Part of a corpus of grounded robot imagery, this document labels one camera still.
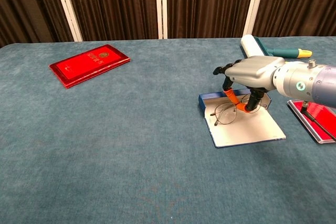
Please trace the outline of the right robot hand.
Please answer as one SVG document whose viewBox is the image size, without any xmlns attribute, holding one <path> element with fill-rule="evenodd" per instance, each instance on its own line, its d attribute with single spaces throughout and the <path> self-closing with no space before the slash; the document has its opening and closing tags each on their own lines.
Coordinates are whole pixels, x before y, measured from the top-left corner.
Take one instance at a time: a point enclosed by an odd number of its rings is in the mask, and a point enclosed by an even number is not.
<svg viewBox="0 0 336 224">
<path fill-rule="evenodd" d="M 249 113 L 256 109 L 264 94 L 275 90 L 274 74 L 285 64 L 282 57 L 251 56 L 238 59 L 225 66 L 219 66 L 213 75 L 224 74 L 223 91 L 237 109 Z M 242 103 L 232 90 L 233 83 L 241 84 L 250 90 L 247 103 Z"/>
</svg>

